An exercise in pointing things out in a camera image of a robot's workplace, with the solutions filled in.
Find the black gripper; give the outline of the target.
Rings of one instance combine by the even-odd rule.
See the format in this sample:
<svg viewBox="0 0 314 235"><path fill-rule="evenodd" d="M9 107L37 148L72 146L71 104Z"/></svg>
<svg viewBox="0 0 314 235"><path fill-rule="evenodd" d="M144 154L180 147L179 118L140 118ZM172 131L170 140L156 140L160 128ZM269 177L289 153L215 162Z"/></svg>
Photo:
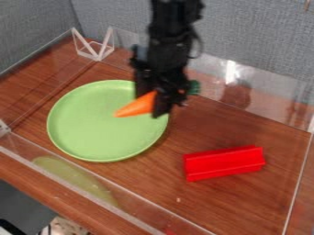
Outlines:
<svg viewBox="0 0 314 235"><path fill-rule="evenodd" d="M135 95L140 97L156 91L152 118L168 114L174 105L187 100L190 81L184 69L190 59L200 56L202 40L196 33L174 37L148 35L146 47L132 47L130 65L135 70Z"/></svg>

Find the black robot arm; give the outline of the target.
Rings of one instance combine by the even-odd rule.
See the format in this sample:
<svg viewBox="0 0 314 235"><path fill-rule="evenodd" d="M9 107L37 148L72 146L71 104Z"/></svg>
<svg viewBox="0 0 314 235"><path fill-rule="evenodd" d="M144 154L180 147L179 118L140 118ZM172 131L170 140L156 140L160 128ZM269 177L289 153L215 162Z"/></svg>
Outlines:
<svg viewBox="0 0 314 235"><path fill-rule="evenodd" d="M186 67L202 54L203 43L194 23L202 19L202 0L151 0L152 17L147 27L148 44L132 47L130 65L135 72L135 95L156 91L154 118L183 105L192 82Z"/></svg>

